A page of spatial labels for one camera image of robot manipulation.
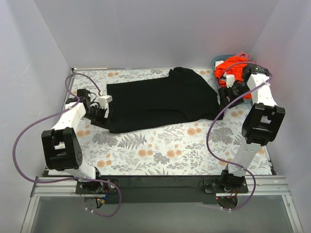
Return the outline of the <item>orange t-shirt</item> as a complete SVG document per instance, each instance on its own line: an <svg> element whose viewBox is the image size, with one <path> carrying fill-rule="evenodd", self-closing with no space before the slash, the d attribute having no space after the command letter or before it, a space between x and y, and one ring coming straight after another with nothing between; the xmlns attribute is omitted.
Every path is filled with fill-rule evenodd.
<svg viewBox="0 0 311 233"><path fill-rule="evenodd" d="M221 85L221 87L218 89L220 95L225 96L229 99L233 99L237 96L238 93L236 89L243 82L243 69L248 65L247 62L248 61L246 59L234 55L226 59L224 62L221 61L221 63L216 66L214 74L218 79L220 85L220 77L223 76L225 73L233 74L235 76L235 83L233 87L226 88L222 87Z"/></svg>

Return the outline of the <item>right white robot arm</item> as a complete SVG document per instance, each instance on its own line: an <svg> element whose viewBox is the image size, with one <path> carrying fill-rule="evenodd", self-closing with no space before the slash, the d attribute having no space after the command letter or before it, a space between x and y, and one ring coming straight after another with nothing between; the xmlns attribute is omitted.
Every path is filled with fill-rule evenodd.
<svg viewBox="0 0 311 233"><path fill-rule="evenodd" d="M251 94L253 104L242 125L240 147L232 163L221 173L220 184L225 191L237 190L246 184L246 168L262 147L274 141L285 117L285 109L273 99L270 77L268 69L247 64L242 69L241 81L218 89L222 108L243 103L245 93Z"/></svg>

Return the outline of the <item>aluminium mounting rail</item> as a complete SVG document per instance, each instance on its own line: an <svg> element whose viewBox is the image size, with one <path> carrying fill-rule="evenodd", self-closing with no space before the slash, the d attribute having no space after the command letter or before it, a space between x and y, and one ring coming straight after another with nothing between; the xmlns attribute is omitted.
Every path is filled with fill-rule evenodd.
<svg viewBox="0 0 311 233"><path fill-rule="evenodd" d="M33 196L96 196L109 192L116 194L120 189L126 191L182 191L197 190L200 194L226 196L238 194L250 195L289 195L286 178L277 175L258 175L255 178L246 176L240 187L223 184L220 176L107 176L108 183L67 180L59 177L51 183L48 177L42 177L40 183L33 186Z"/></svg>

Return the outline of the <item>black t-shirt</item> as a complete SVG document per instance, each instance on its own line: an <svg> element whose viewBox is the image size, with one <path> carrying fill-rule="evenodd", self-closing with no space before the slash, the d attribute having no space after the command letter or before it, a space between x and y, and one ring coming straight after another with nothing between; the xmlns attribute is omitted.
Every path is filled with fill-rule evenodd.
<svg viewBox="0 0 311 233"><path fill-rule="evenodd" d="M188 68L175 67L163 78L106 87L113 99L105 125L111 133L213 120L221 110L216 91Z"/></svg>

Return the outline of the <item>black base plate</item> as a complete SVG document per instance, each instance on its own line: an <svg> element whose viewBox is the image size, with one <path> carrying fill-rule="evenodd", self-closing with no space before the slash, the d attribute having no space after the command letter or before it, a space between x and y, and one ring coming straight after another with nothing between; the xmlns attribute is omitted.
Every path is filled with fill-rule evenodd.
<svg viewBox="0 0 311 233"><path fill-rule="evenodd" d="M246 181L241 186L225 184L219 175L207 176L102 176L107 185L105 193L93 194L76 185L75 193L100 197L107 194L106 204L122 203L180 203L215 204L218 193L229 195L249 192Z"/></svg>

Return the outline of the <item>teal plastic laundry basket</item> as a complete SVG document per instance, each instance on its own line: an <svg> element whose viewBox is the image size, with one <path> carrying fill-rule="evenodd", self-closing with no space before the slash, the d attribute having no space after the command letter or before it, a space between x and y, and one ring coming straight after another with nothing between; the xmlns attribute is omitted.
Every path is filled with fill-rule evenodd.
<svg viewBox="0 0 311 233"><path fill-rule="evenodd" d="M216 57L214 57L212 59L212 71L213 71L212 74L213 74L215 82L216 82L216 89L217 90L221 87L221 85L219 84L219 81L218 81L218 79L216 78L216 76L214 74L215 68L216 68L217 65L219 65L221 63L221 61L224 62L226 59L228 59L228 58L230 58L232 56L234 56L234 54L233 55L232 54L230 54L230 55L219 55L219 56L216 56Z"/></svg>

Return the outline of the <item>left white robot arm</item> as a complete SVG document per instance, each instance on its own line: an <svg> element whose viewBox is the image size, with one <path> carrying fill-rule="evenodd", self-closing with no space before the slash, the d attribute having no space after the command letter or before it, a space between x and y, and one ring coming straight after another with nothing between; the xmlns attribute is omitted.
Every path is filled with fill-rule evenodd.
<svg viewBox="0 0 311 233"><path fill-rule="evenodd" d="M92 125L103 127L106 121L105 113L112 97L99 96L93 106L90 94L91 92L86 89L79 89L77 97L67 99L66 112L52 129L43 131L41 140L48 169L65 172L77 178L81 182L81 188L99 194L106 192L107 185L92 181L99 179L101 174L97 168L83 160L77 128L83 118L89 119Z"/></svg>

